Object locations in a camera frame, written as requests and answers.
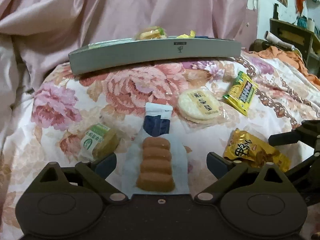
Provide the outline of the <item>brown pastry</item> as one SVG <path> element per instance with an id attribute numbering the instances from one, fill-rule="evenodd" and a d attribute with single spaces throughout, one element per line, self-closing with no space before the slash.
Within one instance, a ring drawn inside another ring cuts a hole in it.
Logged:
<path id="1" fill-rule="evenodd" d="M 121 191 L 135 194 L 189 194 L 188 159 L 182 143 L 170 133 L 173 107 L 145 104 L 143 125 L 126 153 Z"/>

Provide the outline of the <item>golden yellow snack packet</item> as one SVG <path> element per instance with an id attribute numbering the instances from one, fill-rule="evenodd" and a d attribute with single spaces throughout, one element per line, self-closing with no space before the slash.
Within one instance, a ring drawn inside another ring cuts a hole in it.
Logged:
<path id="1" fill-rule="evenodd" d="M 278 149 L 238 128 L 233 131 L 223 157 L 230 161 L 243 161 L 253 168 L 274 163 L 282 172 L 287 172 L 291 166 L 291 160 Z"/>

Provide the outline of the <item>green mung bean cake packet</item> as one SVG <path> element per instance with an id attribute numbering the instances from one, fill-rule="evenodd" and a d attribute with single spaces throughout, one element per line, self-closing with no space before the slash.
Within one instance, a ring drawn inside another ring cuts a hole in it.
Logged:
<path id="1" fill-rule="evenodd" d="M 80 156 L 95 161 L 113 153 L 119 145 L 120 137 L 115 128 L 97 123 L 89 127 L 80 141 Z"/>

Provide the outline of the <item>round rice cracker packet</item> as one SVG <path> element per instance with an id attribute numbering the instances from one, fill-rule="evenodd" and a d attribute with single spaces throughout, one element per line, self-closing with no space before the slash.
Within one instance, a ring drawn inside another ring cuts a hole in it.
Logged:
<path id="1" fill-rule="evenodd" d="M 220 101 L 206 88 L 183 91 L 177 98 L 177 107 L 181 116 L 196 124 L 213 124 L 227 117 Z"/>

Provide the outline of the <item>yellow green biscuit packet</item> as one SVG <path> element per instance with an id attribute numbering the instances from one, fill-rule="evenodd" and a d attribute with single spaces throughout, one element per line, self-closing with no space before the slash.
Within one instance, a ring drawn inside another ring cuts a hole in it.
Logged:
<path id="1" fill-rule="evenodd" d="M 243 71 L 239 71 L 237 77 L 223 96 L 224 100 L 244 116 L 248 115 L 255 91 L 258 85 Z"/>

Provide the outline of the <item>floral bedspread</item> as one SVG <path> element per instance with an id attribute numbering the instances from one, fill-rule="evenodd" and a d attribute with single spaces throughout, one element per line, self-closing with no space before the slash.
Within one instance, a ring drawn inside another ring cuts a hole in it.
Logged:
<path id="1" fill-rule="evenodd" d="M 244 52 L 82 75 L 64 63 L 12 109 L 1 151 L 1 239 L 22 237 L 16 204 L 51 162 L 72 167 L 114 153 L 107 181 L 128 196 L 198 194 L 216 181 L 209 152 L 287 171 L 313 149 L 268 139 L 319 119 L 319 84 L 284 60 Z"/>

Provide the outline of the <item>orange clothing pile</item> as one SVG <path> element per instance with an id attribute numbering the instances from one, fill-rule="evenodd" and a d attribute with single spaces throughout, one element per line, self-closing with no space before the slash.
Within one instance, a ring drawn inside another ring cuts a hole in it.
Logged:
<path id="1" fill-rule="evenodd" d="M 254 51 L 253 54 L 258 55 L 263 59 L 279 59 L 280 61 L 288 63 L 289 65 L 296 68 L 296 70 L 298 70 L 300 73 L 302 73 L 303 76 L 306 77 L 306 79 L 318 90 L 320 89 L 319 78 L 316 75 L 309 73 L 302 57 L 295 52 L 283 51 L 275 46 L 270 46 L 269 48 L 259 52 Z"/>

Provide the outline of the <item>grey cardboard box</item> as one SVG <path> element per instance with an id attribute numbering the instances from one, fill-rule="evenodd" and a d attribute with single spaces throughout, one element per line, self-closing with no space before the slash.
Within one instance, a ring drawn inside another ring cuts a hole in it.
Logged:
<path id="1" fill-rule="evenodd" d="M 205 36 L 135 40 L 124 38 L 88 44 L 69 53 L 74 75 L 150 61 L 191 57 L 239 57 L 241 43 Z"/>

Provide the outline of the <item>dark wooden cabinet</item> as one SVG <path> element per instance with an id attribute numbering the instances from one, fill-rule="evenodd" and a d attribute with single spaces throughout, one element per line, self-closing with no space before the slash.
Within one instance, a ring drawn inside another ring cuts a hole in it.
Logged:
<path id="1" fill-rule="evenodd" d="M 270 33 L 280 40 L 279 46 L 299 50 L 306 68 L 319 77 L 319 37 L 308 29 L 278 19 L 278 4 L 273 6 Z"/>

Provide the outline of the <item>white rolled paper tube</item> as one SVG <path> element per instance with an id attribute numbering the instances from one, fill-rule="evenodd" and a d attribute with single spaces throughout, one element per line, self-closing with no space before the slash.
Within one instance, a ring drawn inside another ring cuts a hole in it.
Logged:
<path id="1" fill-rule="evenodd" d="M 264 35 L 264 39 L 267 40 L 268 42 L 275 44 L 277 46 L 281 46 L 283 48 L 289 49 L 290 51 L 295 50 L 295 46 L 292 44 L 289 44 L 287 42 L 282 41 L 276 35 L 272 34 L 270 31 L 266 31 Z"/>

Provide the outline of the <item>sandwich cracker packet in box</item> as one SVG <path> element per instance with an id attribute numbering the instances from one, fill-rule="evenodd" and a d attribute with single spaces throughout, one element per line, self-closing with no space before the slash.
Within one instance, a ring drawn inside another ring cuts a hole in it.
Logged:
<path id="1" fill-rule="evenodd" d="M 167 38 L 167 33 L 162 27 L 153 26 L 146 28 L 135 36 L 135 40 L 153 40 Z"/>

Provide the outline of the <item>pink satin curtain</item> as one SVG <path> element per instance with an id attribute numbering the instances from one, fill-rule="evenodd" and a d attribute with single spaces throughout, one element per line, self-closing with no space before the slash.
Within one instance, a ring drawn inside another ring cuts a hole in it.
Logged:
<path id="1" fill-rule="evenodd" d="M 248 0 L 1 0 L 1 95 L 14 101 L 16 59 L 30 85 L 86 44 L 133 37 L 159 26 L 169 35 L 232 39 L 244 21 Z"/>

